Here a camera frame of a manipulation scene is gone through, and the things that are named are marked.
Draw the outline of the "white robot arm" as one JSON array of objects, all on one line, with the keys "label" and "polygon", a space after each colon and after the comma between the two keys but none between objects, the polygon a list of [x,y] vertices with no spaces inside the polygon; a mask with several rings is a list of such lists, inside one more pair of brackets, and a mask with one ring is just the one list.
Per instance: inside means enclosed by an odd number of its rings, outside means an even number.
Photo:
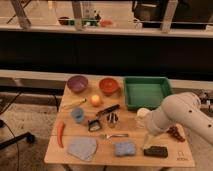
[{"label": "white robot arm", "polygon": [[178,123],[213,145],[213,119],[200,110],[199,97],[191,92],[169,95],[160,106],[144,116],[147,131],[158,136]]}]

